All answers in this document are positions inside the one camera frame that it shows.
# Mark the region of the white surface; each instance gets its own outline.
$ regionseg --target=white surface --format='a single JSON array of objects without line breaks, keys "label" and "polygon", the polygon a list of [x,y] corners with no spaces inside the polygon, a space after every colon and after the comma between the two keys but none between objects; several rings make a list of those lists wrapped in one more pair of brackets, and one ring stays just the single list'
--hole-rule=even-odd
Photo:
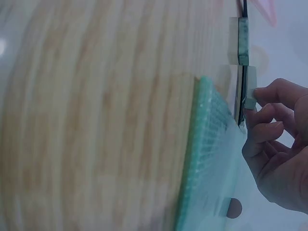
[{"label": "white surface", "polygon": [[[251,65],[258,69],[257,85],[264,87],[282,77],[307,87],[308,1],[279,0],[275,7],[278,23],[273,28],[249,4],[250,43],[254,48]],[[291,146],[294,140],[284,133],[280,141]],[[235,198],[243,203],[243,213],[228,221],[227,231],[308,231],[303,228],[307,215],[268,202],[257,190],[244,161],[241,166]]]}]

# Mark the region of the wooden surface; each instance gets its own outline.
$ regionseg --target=wooden surface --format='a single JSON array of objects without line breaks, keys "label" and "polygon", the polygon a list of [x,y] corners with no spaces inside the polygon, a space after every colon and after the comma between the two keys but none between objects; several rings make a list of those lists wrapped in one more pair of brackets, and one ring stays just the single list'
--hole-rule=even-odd
[{"label": "wooden surface", "polygon": [[0,230],[172,230],[193,77],[229,97],[235,2],[2,0]]}]

